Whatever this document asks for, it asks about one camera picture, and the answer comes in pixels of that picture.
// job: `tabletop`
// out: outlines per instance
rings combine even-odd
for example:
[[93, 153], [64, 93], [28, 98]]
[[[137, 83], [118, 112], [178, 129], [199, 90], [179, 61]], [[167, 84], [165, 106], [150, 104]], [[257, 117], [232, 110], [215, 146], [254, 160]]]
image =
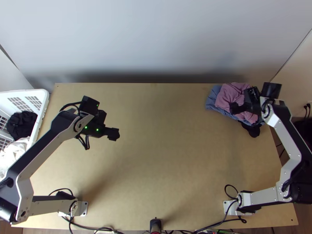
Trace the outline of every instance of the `tabletop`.
[[[70, 188], [89, 202], [75, 222], [119, 230], [147, 230], [154, 217], [164, 230], [194, 230], [222, 220], [226, 184], [257, 191], [274, 186], [281, 163], [269, 126], [252, 138], [239, 122], [205, 109], [213, 84], [57, 83], [40, 136], [67, 103], [83, 95], [100, 102], [114, 142], [90, 138], [85, 151], [65, 141], [31, 177], [35, 195]], [[292, 203], [263, 207], [221, 228], [297, 225]], [[67, 229], [57, 213], [30, 217], [20, 227]]]

